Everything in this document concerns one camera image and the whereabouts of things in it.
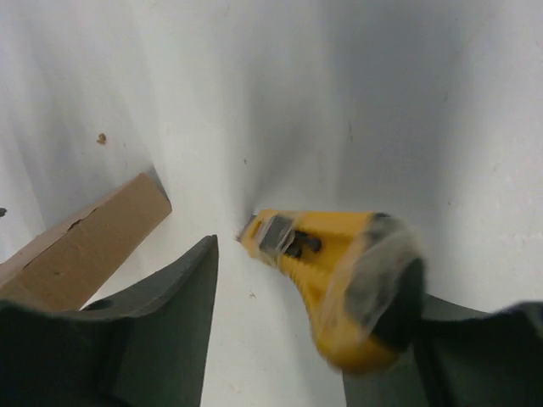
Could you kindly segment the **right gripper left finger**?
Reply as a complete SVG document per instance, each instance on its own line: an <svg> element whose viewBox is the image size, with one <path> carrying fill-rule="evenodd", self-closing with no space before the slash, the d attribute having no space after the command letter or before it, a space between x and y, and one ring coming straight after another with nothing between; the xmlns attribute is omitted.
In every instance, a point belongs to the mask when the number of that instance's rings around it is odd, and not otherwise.
<svg viewBox="0 0 543 407"><path fill-rule="evenodd" d="M218 260L218 240L207 236L79 311L2 301L2 405L199 405Z"/></svg>

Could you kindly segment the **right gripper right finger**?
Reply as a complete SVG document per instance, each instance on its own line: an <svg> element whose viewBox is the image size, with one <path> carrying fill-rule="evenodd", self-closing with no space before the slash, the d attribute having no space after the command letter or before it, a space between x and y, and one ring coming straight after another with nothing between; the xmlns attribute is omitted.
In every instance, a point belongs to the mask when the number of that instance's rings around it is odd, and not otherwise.
<svg viewBox="0 0 543 407"><path fill-rule="evenodd" d="M398 365L343 383L348 406L540 406L542 304L485 314L431 297Z"/></svg>

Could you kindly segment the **brown cardboard express box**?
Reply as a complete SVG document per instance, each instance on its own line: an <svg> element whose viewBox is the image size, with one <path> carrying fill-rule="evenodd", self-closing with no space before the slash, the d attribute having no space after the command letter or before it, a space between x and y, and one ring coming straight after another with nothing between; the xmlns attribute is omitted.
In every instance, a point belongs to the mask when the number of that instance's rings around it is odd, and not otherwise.
<svg viewBox="0 0 543 407"><path fill-rule="evenodd" d="M35 237L1 264L1 298L45 311L79 310L171 213L146 174Z"/></svg>

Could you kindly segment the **yellow utility knife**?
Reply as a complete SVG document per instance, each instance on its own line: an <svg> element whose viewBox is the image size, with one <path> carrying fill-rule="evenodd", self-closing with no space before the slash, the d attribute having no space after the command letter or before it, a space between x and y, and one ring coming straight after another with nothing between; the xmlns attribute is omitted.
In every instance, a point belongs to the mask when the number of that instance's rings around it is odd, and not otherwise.
<svg viewBox="0 0 543 407"><path fill-rule="evenodd" d="M296 286L316 349L333 368L386 370L409 348L422 319L426 262L402 220L264 209L236 239Z"/></svg>

